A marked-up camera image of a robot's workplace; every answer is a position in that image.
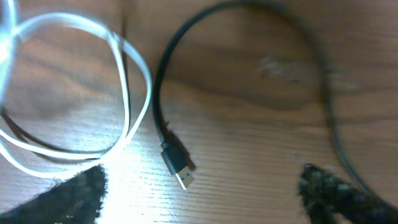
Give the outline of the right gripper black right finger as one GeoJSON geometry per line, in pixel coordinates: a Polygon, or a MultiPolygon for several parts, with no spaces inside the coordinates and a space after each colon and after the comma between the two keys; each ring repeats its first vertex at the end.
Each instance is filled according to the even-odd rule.
{"type": "Polygon", "coordinates": [[[298,195],[311,224],[336,223],[336,214],[355,224],[397,224],[397,208],[315,164],[303,165],[298,195]]]}

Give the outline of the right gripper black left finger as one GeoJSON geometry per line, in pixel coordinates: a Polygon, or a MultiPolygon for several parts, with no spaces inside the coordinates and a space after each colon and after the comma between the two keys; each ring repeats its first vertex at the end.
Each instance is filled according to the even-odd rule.
{"type": "Polygon", "coordinates": [[[107,178],[94,166],[1,214],[1,223],[94,223],[100,216],[107,178]]]}

